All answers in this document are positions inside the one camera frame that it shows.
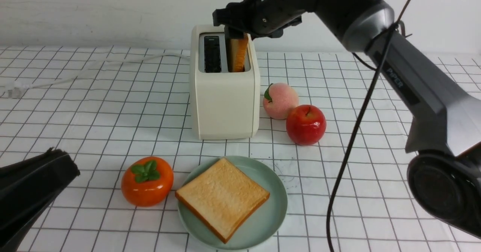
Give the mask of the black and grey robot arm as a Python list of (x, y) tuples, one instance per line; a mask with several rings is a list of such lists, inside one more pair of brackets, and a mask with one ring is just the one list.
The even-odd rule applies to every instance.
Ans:
[(431, 216), (480, 237), (480, 100), (397, 31), (384, 0), (242, 0), (216, 9), (229, 38), (280, 38), (312, 12), (351, 53), (365, 53), (413, 115), (405, 145), (417, 152), (407, 182)]

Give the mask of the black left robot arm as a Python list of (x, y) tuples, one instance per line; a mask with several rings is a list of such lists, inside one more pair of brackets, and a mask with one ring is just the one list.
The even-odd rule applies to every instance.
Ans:
[(0, 169), (0, 250), (15, 252), (55, 198), (80, 175), (69, 153), (45, 153)]

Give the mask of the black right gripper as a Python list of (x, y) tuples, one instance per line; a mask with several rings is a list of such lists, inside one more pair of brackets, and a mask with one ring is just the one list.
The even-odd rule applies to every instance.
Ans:
[(283, 30), (302, 22), (318, 0), (242, 0), (228, 3), (212, 13), (213, 26), (224, 26), (227, 39), (280, 38)]

